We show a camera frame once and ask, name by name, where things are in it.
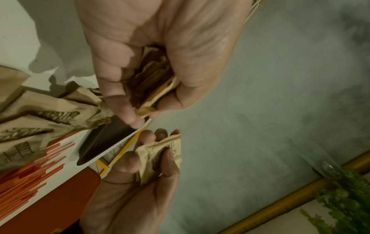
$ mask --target gray concrete floor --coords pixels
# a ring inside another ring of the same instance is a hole
[[[369,150],[369,65],[369,1],[262,3],[218,86],[150,127],[183,133],[160,234],[219,232],[314,180],[287,139],[316,142],[338,163]]]

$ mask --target dark sleeve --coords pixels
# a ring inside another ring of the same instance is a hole
[[[84,234],[80,227],[80,220],[64,229],[60,234]]]

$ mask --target foliage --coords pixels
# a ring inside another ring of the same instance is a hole
[[[301,213],[316,227],[320,234],[369,234],[370,233],[370,183],[359,174],[343,171],[339,180],[333,181],[335,189],[323,190],[317,198],[329,214],[336,219],[328,225],[319,215]]]

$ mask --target floor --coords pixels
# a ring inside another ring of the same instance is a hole
[[[218,86],[151,125],[183,135],[160,234],[217,233],[314,180],[296,139],[338,163],[370,149],[369,12],[368,0],[259,6]],[[57,95],[66,81],[96,84],[71,0],[3,0],[0,16],[0,64],[31,74],[28,86]]]

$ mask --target brown paper bag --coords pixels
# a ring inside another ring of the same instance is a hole
[[[97,106],[26,90],[22,96],[0,113],[0,122],[15,116],[32,114],[56,123],[69,124],[79,129],[91,129],[97,126],[89,118],[96,115],[98,109]]]
[[[0,124],[0,171],[20,167],[45,156],[47,144],[74,131],[71,125],[32,115]]]
[[[160,176],[162,154],[167,148],[171,148],[175,163],[180,168],[182,162],[181,135],[173,135],[160,142],[142,145],[136,149],[141,161],[140,171],[136,175],[136,180],[140,181],[140,184],[148,183]]]
[[[108,108],[107,104],[102,99],[96,96],[89,89],[82,86],[80,86],[71,94],[67,95],[64,99],[97,106],[98,110],[96,114],[88,119],[92,123],[92,125],[102,125],[110,123],[111,117],[114,115],[114,113]]]
[[[130,79],[133,90],[131,102],[142,118],[156,112],[155,103],[175,89],[180,80],[175,76],[165,52],[157,48],[145,48],[139,69]]]
[[[0,112],[21,95],[22,83],[28,77],[24,72],[0,66]]]

